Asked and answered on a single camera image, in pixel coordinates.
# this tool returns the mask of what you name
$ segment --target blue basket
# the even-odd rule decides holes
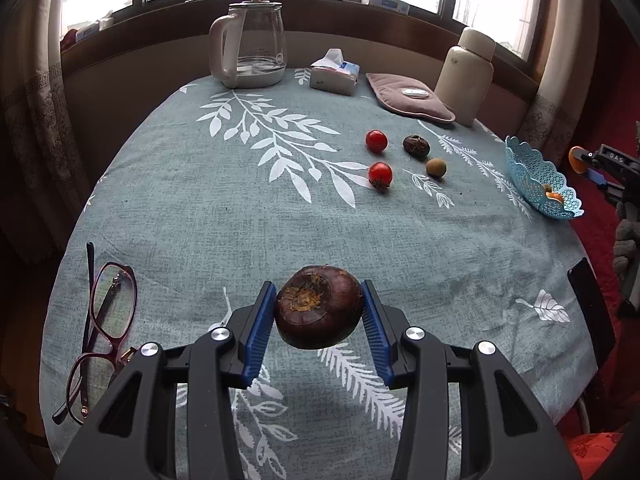
[[[582,216],[582,202],[576,197],[575,189],[567,186],[564,175],[552,162],[545,161],[542,153],[517,137],[507,137],[504,145],[511,180],[527,202],[549,218],[569,220]],[[554,193],[562,195],[564,206],[546,196],[543,184],[549,184]]]

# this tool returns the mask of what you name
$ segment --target curtain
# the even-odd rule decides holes
[[[593,75],[600,0],[558,0],[545,71],[518,138],[556,166],[564,157],[582,114]]]
[[[89,196],[60,65],[62,0],[22,0],[2,30],[0,228],[25,262],[63,251]]]

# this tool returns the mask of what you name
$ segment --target thermos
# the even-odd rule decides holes
[[[466,27],[444,61],[435,92],[463,126],[473,124],[494,78],[494,50],[494,40]]]

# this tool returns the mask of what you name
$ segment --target eyeglasses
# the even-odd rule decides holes
[[[138,300],[138,285],[133,269],[107,262],[94,279],[94,245],[86,245],[89,268],[89,305],[84,322],[82,353],[71,367],[65,389],[65,403],[51,417],[61,424],[69,415],[78,424],[89,415],[89,406],[107,389],[131,355],[131,347],[122,352]],[[106,352],[94,351],[98,335],[108,343]],[[73,408],[80,396],[80,416]]]

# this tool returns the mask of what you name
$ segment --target tablecloth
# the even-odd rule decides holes
[[[364,144],[374,128],[389,140],[380,156]],[[442,180],[402,150],[413,134],[446,161]],[[394,172],[384,194],[366,179],[376,160]],[[310,89],[308,70],[253,91],[208,76],[177,89],[130,136],[86,203],[50,298],[40,405],[57,460],[78,430],[51,414],[81,347],[87,241],[98,268],[114,260],[136,273],[134,346],[193,342],[252,304],[264,280],[281,287],[303,266],[331,264],[372,280],[384,303],[445,343],[494,342],[553,420],[596,371],[566,278],[584,256],[571,227],[524,202],[504,143],[481,123],[440,127],[389,113],[365,78],[347,97]],[[186,391],[177,399],[179,478]],[[404,391],[377,377],[362,324],[320,351],[286,345],[274,327],[260,376],[231,398],[251,480],[390,477]],[[455,387],[450,398],[454,477]]]

